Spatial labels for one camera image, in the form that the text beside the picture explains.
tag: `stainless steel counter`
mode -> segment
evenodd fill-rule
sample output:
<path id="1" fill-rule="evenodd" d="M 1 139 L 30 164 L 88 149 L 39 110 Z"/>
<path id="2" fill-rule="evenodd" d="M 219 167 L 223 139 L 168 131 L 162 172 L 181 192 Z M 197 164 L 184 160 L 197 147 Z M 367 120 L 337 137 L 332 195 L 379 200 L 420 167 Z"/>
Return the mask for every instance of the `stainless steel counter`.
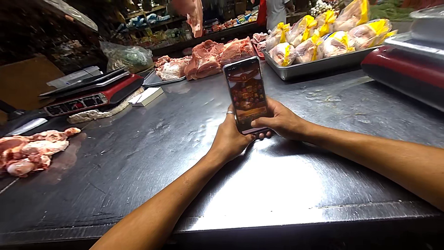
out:
<path id="1" fill-rule="evenodd" d="M 441 112 L 361 70 L 283 82 L 262 66 L 267 94 L 304 119 L 444 147 Z M 86 124 L 49 170 L 3 189 L 0 246 L 98 238 L 195 164 L 210 148 L 230 103 L 223 75 L 163 90 L 146 107 Z M 256 141 L 208 183 L 179 220 L 175 236 L 180 241 L 230 229 L 422 218 L 444 216 L 361 165 L 273 136 Z"/>

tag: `white shirt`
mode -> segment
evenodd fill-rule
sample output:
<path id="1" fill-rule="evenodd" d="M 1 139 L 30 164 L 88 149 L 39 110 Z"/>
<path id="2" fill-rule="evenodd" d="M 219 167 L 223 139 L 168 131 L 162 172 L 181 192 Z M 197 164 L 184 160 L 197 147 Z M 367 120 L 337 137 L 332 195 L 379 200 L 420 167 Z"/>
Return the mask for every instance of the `white shirt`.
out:
<path id="1" fill-rule="evenodd" d="M 290 0 L 266 0 L 267 3 L 267 29 L 273 30 L 280 22 L 286 24 L 287 12 L 285 4 Z"/>

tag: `smartphone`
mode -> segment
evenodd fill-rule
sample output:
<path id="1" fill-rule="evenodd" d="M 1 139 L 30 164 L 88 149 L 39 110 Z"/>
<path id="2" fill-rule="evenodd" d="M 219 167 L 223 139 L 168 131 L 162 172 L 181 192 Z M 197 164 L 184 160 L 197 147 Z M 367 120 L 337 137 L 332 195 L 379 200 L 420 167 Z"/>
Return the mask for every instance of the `smartphone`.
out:
<path id="1" fill-rule="evenodd" d="M 268 110 L 259 57 L 253 56 L 223 67 L 236 125 L 240 133 L 259 133 L 268 128 L 253 128 L 251 121 L 272 117 Z"/>

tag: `digital scale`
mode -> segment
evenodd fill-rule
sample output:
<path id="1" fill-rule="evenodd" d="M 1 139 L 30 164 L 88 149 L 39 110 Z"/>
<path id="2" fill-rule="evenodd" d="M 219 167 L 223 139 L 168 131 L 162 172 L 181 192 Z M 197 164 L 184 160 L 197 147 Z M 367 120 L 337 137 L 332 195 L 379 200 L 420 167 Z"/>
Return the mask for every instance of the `digital scale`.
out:
<path id="1" fill-rule="evenodd" d="M 44 110 L 48 115 L 56 117 L 117 105 L 137 90 L 143 80 L 143 77 L 131 74 L 122 68 L 104 75 L 79 80 L 64 88 L 39 96 L 55 98 L 55 101 L 45 106 Z"/>

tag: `person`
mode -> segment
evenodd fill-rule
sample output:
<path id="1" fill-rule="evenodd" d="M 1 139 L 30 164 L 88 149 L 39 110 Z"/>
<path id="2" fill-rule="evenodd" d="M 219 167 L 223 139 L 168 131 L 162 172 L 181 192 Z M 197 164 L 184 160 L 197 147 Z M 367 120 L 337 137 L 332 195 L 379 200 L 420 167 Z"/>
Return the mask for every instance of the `person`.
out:
<path id="1" fill-rule="evenodd" d="M 291 140 L 305 141 L 355 161 L 397 182 L 444 210 L 444 149 L 396 141 L 305 121 L 280 102 L 267 98 L 274 117 L 261 117 L 253 127 L 268 127 Z M 269 137 L 259 134 L 259 138 Z M 230 105 L 208 153 L 196 165 L 125 216 L 100 238 L 92 250 L 160 248 L 196 195 L 227 162 L 256 139 L 238 132 Z"/>
<path id="2" fill-rule="evenodd" d="M 273 30 L 278 23 L 287 23 L 287 12 L 285 8 L 289 9 L 291 13 L 294 12 L 294 5 L 292 0 L 266 0 L 267 4 L 267 29 Z"/>

